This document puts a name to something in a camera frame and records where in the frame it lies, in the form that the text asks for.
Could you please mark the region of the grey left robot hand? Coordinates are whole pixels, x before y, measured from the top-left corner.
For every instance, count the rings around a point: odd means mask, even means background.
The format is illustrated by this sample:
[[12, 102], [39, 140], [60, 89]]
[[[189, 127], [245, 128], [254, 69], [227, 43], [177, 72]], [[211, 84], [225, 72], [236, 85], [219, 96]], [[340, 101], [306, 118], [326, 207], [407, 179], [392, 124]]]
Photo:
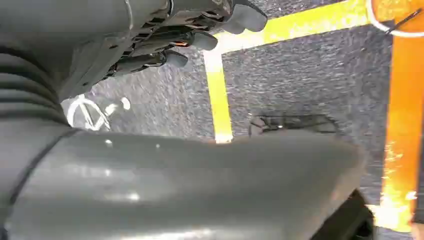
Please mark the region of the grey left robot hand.
[[325, 115], [206, 143], [72, 127], [62, 101], [109, 77], [259, 32], [248, 0], [3, 0], [3, 240], [371, 240], [365, 159]]

